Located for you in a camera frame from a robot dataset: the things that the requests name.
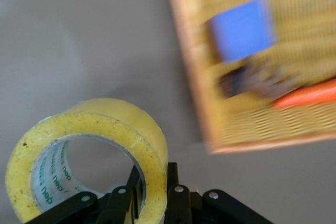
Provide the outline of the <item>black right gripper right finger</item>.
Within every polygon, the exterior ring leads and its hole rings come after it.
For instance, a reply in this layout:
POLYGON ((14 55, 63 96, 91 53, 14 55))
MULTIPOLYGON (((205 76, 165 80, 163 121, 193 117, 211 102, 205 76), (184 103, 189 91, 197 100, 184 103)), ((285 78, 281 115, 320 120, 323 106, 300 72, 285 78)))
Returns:
POLYGON ((167 167, 166 223, 271 223, 228 193, 212 189, 202 195, 179 183, 176 162, 167 167))

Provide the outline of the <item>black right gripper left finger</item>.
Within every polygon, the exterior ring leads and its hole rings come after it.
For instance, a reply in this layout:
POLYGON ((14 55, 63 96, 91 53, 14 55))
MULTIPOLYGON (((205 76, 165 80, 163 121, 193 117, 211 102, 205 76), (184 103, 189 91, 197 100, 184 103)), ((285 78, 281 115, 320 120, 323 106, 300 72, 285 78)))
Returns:
POLYGON ((133 166, 127 183, 113 186, 102 198, 80 192, 28 223, 135 223, 142 199, 140 172, 133 166))

